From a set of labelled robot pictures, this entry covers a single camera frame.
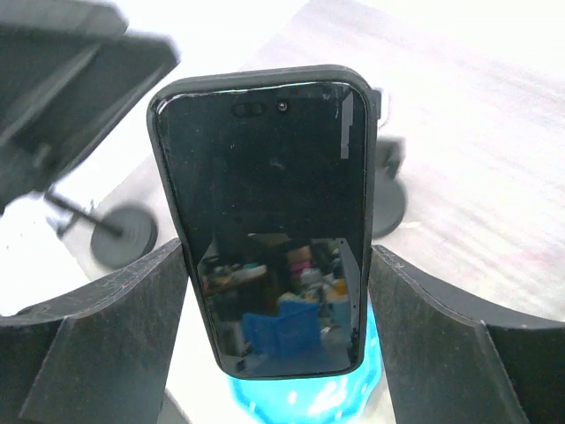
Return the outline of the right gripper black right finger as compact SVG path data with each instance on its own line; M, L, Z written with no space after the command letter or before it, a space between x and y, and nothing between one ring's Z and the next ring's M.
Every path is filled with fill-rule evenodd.
M482 299L382 246L369 291L397 422L563 422L562 322Z

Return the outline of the black smartphone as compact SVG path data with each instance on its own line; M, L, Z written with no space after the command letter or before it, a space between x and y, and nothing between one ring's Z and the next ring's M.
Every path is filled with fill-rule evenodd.
M147 130L218 367L343 375L364 358L376 110L326 64L180 79Z

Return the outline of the black phone stand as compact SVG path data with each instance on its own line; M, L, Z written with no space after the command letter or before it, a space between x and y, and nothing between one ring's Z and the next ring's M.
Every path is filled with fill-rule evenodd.
M381 87L373 88L377 105L376 162L373 204L373 239L386 237L403 220L407 195L403 184L396 179L404 160L405 138L380 135L389 112L389 95Z

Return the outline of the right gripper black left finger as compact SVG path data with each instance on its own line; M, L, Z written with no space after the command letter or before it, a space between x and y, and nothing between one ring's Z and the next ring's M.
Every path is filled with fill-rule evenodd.
M177 239L1 320L4 423L155 423L188 276Z

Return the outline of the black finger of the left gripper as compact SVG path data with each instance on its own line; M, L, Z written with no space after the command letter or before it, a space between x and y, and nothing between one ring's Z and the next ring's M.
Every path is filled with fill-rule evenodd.
M179 62L97 1L1 4L1 202L43 192L83 163Z

